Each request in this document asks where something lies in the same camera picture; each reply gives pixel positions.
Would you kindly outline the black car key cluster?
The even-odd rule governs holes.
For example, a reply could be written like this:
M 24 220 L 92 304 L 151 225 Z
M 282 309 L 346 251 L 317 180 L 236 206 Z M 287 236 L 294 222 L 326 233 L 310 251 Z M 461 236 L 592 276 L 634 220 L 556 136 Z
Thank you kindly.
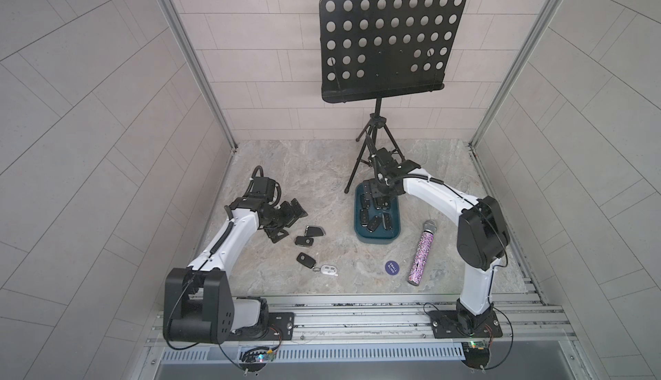
M 320 237 L 325 235 L 325 230 L 322 227 L 309 225 L 305 229 L 305 237 Z
M 380 215 L 374 216 L 369 220 L 367 225 L 367 230 L 368 232 L 373 233 L 376 230 L 378 230 L 378 228 L 380 228 L 380 225 L 382 225 L 382 216 Z
M 362 227 L 368 226 L 370 220 L 368 209 L 361 209 L 359 212 L 359 220 Z

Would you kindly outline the black chrome key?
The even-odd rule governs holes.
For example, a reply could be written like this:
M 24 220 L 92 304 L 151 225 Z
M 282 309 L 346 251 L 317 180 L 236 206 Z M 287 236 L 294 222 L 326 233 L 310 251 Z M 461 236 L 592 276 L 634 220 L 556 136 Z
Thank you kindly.
M 394 229 L 394 220 L 392 219 L 392 215 L 390 213 L 383 213 L 382 214 L 382 219 L 383 219 L 383 227 L 387 231 L 391 231 Z

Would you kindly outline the black car key front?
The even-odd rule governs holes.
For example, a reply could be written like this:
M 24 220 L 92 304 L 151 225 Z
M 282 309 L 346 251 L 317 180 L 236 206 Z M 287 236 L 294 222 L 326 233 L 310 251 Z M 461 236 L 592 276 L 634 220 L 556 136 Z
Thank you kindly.
M 313 259 L 313 257 L 304 253 L 299 253 L 298 256 L 296 257 L 296 261 L 308 269 L 314 269 L 317 263 L 317 261 Z

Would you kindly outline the white remote key fob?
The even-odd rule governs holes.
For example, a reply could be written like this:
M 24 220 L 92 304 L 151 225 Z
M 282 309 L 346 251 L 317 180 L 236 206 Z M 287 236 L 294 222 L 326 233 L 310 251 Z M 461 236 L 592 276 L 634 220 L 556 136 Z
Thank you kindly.
M 337 277 L 338 275 L 337 268 L 335 266 L 330 266 L 330 265 L 316 266 L 313 268 L 313 271 L 315 273 L 321 273 L 323 275 L 332 276 L 332 277 Z

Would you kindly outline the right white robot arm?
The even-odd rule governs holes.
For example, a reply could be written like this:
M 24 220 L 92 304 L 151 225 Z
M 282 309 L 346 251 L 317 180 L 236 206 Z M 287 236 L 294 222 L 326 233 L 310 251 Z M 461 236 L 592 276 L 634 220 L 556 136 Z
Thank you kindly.
M 492 284 L 499 267 L 509 264 L 510 243 L 504 215 L 496 199 L 461 192 L 433 177 L 414 161 L 397 162 L 378 149 L 368 158 L 375 178 L 371 184 L 390 196 L 409 194 L 444 214 L 457 226 L 456 249 L 465 262 L 461 295 L 456 303 L 456 325 L 465 336 L 494 320 Z

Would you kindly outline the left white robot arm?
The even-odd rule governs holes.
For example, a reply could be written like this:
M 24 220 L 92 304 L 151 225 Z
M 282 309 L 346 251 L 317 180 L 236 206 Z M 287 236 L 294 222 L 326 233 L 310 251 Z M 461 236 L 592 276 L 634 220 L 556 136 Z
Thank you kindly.
M 241 252 L 262 230 L 273 243 L 307 216 L 297 199 L 281 201 L 280 184 L 255 167 L 243 195 L 225 207 L 227 219 L 203 251 L 165 279 L 163 337 L 171 346 L 186 342 L 221 345 L 234 335 L 250 340 L 270 332 L 269 306 L 261 297 L 234 297 L 229 277 Z

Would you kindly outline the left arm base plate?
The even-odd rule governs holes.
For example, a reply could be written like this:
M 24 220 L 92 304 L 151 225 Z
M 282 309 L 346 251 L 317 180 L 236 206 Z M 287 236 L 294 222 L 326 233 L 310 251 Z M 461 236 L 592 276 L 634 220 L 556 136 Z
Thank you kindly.
M 280 341 L 292 340 L 295 314 L 291 312 L 269 313 L 268 319 L 260 318 L 256 326 L 239 328 L 230 333 L 229 341 Z

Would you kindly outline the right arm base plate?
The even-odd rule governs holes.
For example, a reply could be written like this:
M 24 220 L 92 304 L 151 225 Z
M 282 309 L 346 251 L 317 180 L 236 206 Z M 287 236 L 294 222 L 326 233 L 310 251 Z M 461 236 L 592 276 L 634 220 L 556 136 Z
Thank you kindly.
M 501 338 L 503 330 L 494 308 L 474 316 L 465 309 L 428 310 L 431 329 L 435 339 L 490 339 Z

